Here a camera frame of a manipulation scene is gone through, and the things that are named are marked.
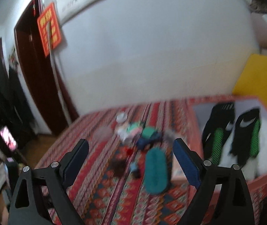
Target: red sign with yellow text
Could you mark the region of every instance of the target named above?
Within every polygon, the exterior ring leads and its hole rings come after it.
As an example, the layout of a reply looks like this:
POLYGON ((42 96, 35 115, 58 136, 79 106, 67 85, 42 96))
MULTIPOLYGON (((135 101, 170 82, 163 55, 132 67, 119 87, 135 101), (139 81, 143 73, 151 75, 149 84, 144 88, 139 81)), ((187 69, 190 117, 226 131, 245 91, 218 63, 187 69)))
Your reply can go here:
POLYGON ((51 25, 51 44, 52 48, 56 48, 61 42, 61 32, 57 21, 57 15, 54 9, 54 3, 52 2, 44 12, 37 19, 40 37, 44 49, 44 54, 47 57, 49 54, 48 36, 47 36, 47 24, 51 25))

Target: silver screw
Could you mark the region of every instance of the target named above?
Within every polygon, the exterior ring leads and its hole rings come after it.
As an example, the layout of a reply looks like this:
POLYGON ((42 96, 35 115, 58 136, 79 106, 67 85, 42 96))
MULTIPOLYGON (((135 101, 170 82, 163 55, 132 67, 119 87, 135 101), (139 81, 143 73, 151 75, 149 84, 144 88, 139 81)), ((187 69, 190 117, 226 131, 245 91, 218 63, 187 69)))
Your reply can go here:
POLYGON ((205 160, 205 161, 203 162, 203 164, 204 164, 205 166, 209 167, 209 166, 211 166, 211 161, 209 161, 209 160, 205 160))
POLYGON ((50 164, 51 167, 57 167, 59 165, 58 162, 53 162, 52 164, 50 164))
POLYGON ((239 165, 234 164, 234 165, 233 165, 233 169, 234 169, 234 170, 239 170, 239 165))
POLYGON ((23 172, 27 172, 29 169, 30 169, 29 166, 25 166, 22 170, 23 170, 23 172))

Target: door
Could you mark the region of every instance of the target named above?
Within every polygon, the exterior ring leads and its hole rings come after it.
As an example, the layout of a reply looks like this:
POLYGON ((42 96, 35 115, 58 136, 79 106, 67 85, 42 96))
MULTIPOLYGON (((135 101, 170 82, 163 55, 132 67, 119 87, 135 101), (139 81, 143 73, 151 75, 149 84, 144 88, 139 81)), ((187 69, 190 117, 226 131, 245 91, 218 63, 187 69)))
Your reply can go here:
POLYGON ((20 67, 33 100, 53 134, 60 134, 66 127, 49 57, 45 58, 39 35, 33 3, 30 3, 15 27, 16 51, 20 67))

